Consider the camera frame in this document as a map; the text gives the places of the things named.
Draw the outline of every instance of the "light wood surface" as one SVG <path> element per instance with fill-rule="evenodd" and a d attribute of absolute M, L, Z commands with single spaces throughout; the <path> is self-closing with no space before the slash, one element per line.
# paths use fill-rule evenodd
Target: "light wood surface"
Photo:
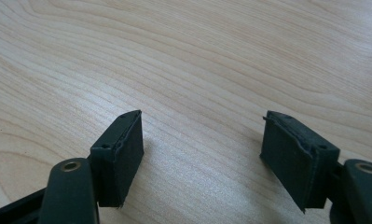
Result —
<path fill-rule="evenodd" d="M 267 110 L 372 161 L 372 1 L 0 1 L 0 207 L 143 111 L 102 223 L 328 223 L 259 159 Z"/>

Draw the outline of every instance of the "wooden table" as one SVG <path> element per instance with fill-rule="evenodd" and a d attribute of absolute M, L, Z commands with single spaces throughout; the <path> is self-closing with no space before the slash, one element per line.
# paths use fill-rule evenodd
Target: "wooden table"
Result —
<path fill-rule="evenodd" d="M 102 223 L 328 223 L 259 159 L 267 110 L 372 161 L 372 1 L 0 1 L 0 207 L 143 111 Z"/>

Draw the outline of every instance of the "wood grain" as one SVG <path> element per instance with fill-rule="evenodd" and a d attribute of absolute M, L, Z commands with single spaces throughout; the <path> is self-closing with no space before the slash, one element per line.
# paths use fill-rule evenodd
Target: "wood grain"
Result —
<path fill-rule="evenodd" d="M 0 207 L 143 111 L 102 223 L 328 223 L 259 159 L 267 110 L 372 161 L 372 1 L 0 1 Z"/>

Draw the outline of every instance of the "black plastic part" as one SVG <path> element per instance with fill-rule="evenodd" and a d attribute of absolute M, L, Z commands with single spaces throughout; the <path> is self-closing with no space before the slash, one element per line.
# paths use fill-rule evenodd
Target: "black plastic part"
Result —
<path fill-rule="evenodd" d="M 144 154 L 142 112 L 119 116 L 90 149 L 99 206 L 124 204 Z"/>
<path fill-rule="evenodd" d="M 323 208 L 339 149 L 290 116 L 268 111 L 264 119 L 261 159 L 302 211 Z"/>
<path fill-rule="evenodd" d="M 0 208 L 0 224 L 37 223 L 45 189 Z"/>
<path fill-rule="evenodd" d="M 38 223 L 99 223 L 87 159 L 62 161 L 52 168 Z"/>
<path fill-rule="evenodd" d="M 372 224 L 372 162 L 346 161 L 342 183 L 356 222 Z"/>

